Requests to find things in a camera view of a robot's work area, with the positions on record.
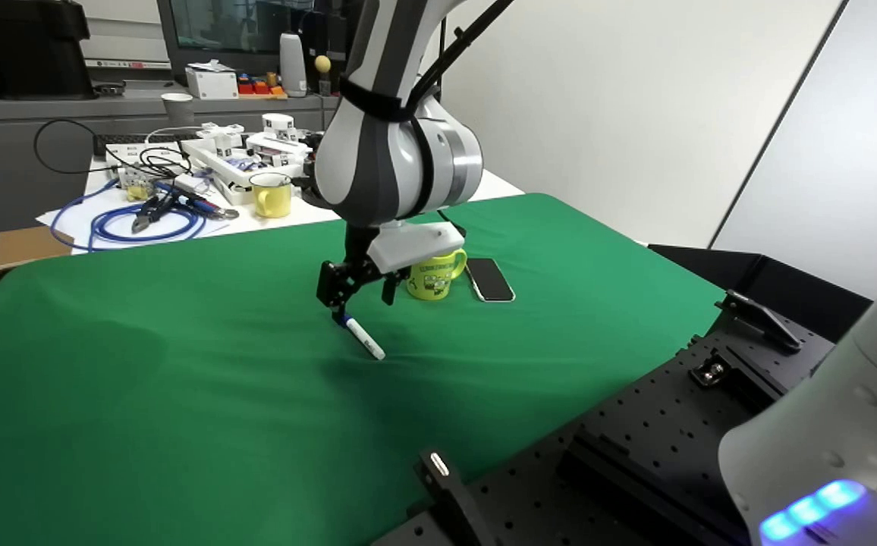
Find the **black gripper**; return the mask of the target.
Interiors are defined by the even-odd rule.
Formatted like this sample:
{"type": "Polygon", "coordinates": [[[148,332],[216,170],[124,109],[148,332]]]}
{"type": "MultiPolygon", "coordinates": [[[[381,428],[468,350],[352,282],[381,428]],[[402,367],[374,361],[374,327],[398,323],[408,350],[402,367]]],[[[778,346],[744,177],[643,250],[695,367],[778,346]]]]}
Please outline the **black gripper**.
{"type": "Polygon", "coordinates": [[[381,304],[392,305],[398,301],[401,277],[380,272],[376,264],[366,257],[366,245],[376,235],[376,226],[344,226],[344,257],[340,264],[325,262],[318,266],[314,298],[325,304],[337,323],[350,320],[350,298],[370,284],[381,282],[381,304]]]}

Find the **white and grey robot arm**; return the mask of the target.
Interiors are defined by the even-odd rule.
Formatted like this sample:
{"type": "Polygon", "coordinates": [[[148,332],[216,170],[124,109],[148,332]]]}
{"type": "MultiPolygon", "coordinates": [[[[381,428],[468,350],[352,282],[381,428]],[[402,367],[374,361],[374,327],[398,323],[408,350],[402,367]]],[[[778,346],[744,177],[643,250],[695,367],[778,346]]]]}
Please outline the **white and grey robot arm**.
{"type": "Polygon", "coordinates": [[[459,54],[418,69],[430,33],[460,0],[365,0],[340,107],[314,150],[314,196],[344,220],[344,257],[325,262],[314,298],[343,315],[350,298],[463,245],[452,220],[411,214],[468,203],[482,181],[477,135],[434,96],[434,75],[459,54]]]}

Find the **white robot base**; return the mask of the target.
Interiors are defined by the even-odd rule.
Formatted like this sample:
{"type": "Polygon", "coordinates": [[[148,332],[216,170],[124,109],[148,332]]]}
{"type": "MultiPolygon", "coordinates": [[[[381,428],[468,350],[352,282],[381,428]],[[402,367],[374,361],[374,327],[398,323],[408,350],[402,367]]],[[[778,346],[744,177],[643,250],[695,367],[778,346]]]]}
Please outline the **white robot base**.
{"type": "Polygon", "coordinates": [[[752,546],[877,546],[877,301],[776,402],[719,441],[752,546]]]}

